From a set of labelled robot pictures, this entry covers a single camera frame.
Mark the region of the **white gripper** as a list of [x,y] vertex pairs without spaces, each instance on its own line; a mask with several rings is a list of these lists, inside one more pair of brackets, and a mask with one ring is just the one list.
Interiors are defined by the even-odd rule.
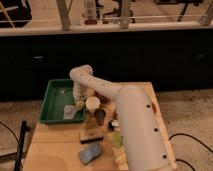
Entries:
[[82,100],[85,100],[87,98],[87,87],[75,83],[73,86],[73,97],[77,100],[76,102],[77,111],[81,111],[84,108],[84,101]]

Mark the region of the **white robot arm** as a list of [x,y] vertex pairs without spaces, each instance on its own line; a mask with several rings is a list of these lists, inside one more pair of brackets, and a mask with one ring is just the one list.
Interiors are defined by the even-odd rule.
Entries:
[[129,171],[173,171],[152,101],[135,85],[121,85],[97,78],[83,65],[70,71],[70,78],[115,102]]

